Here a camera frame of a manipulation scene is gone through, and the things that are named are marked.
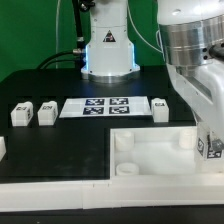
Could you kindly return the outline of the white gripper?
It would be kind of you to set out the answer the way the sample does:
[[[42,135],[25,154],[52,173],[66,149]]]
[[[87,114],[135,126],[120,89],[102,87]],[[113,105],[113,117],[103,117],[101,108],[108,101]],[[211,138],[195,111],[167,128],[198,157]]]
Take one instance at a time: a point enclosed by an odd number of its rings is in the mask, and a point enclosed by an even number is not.
[[[224,150],[224,63],[212,60],[186,72],[167,69],[175,91],[218,137],[211,137],[211,148]]]

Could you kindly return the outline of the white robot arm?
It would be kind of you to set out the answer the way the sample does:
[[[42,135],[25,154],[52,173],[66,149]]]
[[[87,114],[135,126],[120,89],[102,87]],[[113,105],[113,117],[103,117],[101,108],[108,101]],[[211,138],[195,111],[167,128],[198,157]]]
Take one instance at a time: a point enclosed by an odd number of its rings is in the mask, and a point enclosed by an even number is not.
[[[199,118],[198,135],[224,150],[224,0],[156,0],[157,37],[174,89]],[[83,0],[90,12],[85,79],[111,83],[139,70],[127,35],[128,0]]]

